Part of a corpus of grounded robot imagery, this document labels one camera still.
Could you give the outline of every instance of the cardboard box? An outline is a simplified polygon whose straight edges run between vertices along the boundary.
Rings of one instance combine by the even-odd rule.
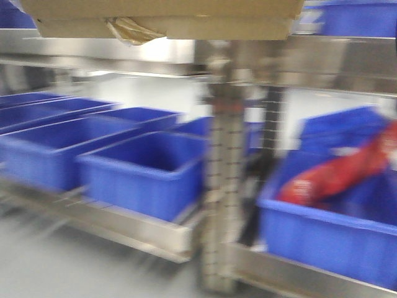
[[[281,17],[294,19],[304,0],[20,0],[36,19],[102,17]]]
[[[44,37],[121,36],[134,44],[160,36],[283,40],[303,5],[303,0],[20,1]],[[112,22],[132,26],[125,29],[126,26],[114,26]]]
[[[171,39],[197,40],[283,40],[292,20],[235,17],[136,17],[145,28]],[[43,37],[115,38],[102,19],[41,20],[37,27]]]

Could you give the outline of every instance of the vertical support pole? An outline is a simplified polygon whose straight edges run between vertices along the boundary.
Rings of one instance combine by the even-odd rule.
[[[263,146],[261,152],[260,181],[263,181],[275,161],[280,124],[283,121],[283,95],[285,89],[269,87],[267,97],[264,99],[265,127],[263,132]]]
[[[233,80],[230,57],[229,48],[226,55],[214,59],[218,76],[208,86],[212,94],[213,123],[207,163],[208,193],[204,203],[208,217],[202,253],[205,288],[223,293],[233,293],[236,288],[236,281],[225,274],[228,269],[222,244],[233,241],[243,224],[244,99],[249,88]]]

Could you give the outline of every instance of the metal rail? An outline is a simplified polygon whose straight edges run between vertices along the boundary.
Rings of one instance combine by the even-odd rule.
[[[68,219],[69,224],[99,237],[152,255],[184,263],[200,244],[205,214],[188,211],[180,224],[165,222],[114,206],[87,202],[75,194],[52,194],[6,179],[0,179],[2,197],[11,204],[49,212]]]

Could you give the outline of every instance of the brown cardboard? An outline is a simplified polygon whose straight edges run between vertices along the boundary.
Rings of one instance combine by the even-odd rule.
[[[20,0],[35,19],[236,16],[294,19],[304,0]]]
[[[278,17],[134,17],[143,27],[171,39],[283,40],[292,20]],[[43,37],[114,38],[102,19],[37,22]]]

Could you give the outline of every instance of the torn cardboard flap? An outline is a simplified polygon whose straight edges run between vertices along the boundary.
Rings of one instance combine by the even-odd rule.
[[[139,26],[130,17],[112,17],[105,19],[106,26],[121,41],[133,45],[142,45],[155,38],[165,37],[165,34]]]
[[[142,44],[157,36],[197,40],[284,40],[292,22],[279,17],[131,17],[116,18],[112,27],[118,38]],[[36,24],[43,37],[115,38],[108,28],[109,22],[104,19],[43,19]]]

